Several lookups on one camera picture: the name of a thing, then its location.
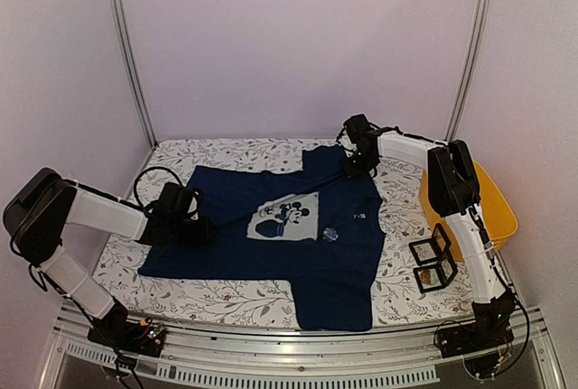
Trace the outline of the navy blue printed t-shirt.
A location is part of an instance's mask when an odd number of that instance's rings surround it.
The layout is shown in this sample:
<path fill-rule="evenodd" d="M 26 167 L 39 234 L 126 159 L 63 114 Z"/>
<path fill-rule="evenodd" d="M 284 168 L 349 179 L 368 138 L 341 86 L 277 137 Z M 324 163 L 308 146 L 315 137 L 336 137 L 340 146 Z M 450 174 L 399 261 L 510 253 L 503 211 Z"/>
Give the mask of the navy blue printed t-shirt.
<path fill-rule="evenodd" d="M 343 150 L 320 146 L 290 173 L 197 166 L 189 186 L 203 191 L 200 213 L 218 230 L 212 244 L 152 248 L 146 277 L 218 281 L 287 281 L 298 325 L 306 330 L 366 331 L 371 287 L 385 235 L 382 199 L 369 176 L 349 179 Z M 339 240 L 328 243 L 332 227 Z"/>

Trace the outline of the round white blue brooch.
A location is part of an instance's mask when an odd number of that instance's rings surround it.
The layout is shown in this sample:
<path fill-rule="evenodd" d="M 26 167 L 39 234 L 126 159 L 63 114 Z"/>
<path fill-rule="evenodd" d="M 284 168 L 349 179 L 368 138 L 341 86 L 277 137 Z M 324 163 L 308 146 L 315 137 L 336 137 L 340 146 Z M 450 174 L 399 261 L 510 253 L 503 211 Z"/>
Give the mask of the round white blue brooch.
<path fill-rule="evenodd" d="M 339 237 L 339 232 L 332 227 L 326 227 L 322 231 L 322 239 L 328 243 L 334 243 L 338 241 Z"/>

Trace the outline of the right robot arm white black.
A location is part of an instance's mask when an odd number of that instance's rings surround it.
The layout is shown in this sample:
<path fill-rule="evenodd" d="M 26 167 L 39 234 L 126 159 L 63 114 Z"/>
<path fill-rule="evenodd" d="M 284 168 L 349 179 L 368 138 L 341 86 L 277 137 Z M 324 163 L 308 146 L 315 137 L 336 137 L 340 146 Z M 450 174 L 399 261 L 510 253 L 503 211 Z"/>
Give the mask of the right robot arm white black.
<path fill-rule="evenodd" d="M 420 292 L 446 287 L 457 274 L 451 248 L 461 252 L 471 279 L 474 323 L 467 341 L 485 349 L 500 337 L 515 309 L 515 297 L 496 266 L 496 248 L 489 235 L 481 205 L 481 188 L 467 144 L 409 134 L 398 127 L 379 127 L 365 115 L 348 118 L 339 133 L 351 146 L 342 160 L 349 178 L 374 171 L 384 157 L 411 163 L 426 173 L 427 201 L 440 222 L 430 238 L 410 247 L 429 245 L 433 257 L 419 260 L 415 278 Z"/>

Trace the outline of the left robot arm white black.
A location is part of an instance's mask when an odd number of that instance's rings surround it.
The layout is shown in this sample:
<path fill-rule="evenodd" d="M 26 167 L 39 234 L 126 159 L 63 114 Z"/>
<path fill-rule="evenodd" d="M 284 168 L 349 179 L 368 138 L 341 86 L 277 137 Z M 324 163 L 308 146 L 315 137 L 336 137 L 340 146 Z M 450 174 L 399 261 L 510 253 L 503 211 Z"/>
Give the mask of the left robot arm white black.
<path fill-rule="evenodd" d="M 119 236 L 151 248 L 211 244 L 217 229 L 200 213 L 204 193 L 173 175 L 160 195 L 130 200 L 61 176 L 43 167 L 6 205 L 2 221 L 14 254 L 99 323 L 114 347 L 127 347 L 134 328 L 126 307 L 108 292 L 65 245 L 71 228 Z"/>

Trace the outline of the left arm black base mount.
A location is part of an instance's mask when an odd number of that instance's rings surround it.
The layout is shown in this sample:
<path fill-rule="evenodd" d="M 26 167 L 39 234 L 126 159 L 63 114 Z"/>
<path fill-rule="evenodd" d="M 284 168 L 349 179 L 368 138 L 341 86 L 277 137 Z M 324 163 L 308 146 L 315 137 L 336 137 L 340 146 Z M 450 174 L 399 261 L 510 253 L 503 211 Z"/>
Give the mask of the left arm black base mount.
<path fill-rule="evenodd" d="M 159 357 L 166 339 L 166 326 L 150 318 L 130 321 L 126 315 L 109 314 L 103 319 L 93 319 L 88 341 L 121 352 L 148 357 Z"/>

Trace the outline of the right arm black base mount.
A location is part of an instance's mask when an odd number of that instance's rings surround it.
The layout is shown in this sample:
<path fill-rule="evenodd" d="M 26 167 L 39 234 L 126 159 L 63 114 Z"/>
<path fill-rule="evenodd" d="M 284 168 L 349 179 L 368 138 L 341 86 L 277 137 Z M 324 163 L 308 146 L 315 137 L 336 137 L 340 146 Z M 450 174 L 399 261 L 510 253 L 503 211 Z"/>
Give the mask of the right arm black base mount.
<path fill-rule="evenodd" d="M 474 317 L 472 323 L 450 320 L 436 329 L 433 342 L 443 358 L 506 347 L 514 340 L 507 313 L 482 312 Z"/>

